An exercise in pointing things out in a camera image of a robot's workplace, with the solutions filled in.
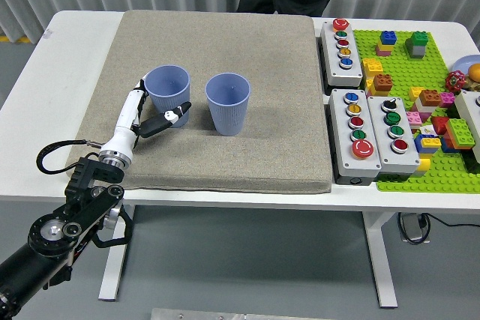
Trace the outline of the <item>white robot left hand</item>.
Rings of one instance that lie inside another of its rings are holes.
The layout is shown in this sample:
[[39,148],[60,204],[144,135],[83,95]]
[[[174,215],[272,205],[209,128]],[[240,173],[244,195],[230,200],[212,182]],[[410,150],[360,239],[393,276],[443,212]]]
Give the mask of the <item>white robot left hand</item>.
[[113,137],[100,148],[99,160],[101,162],[117,162],[125,168],[129,167],[133,159],[133,149],[139,136],[149,138],[172,127],[190,109],[191,102],[186,101],[180,106],[140,123],[143,104],[149,95],[144,80],[145,77],[129,92],[116,122]]

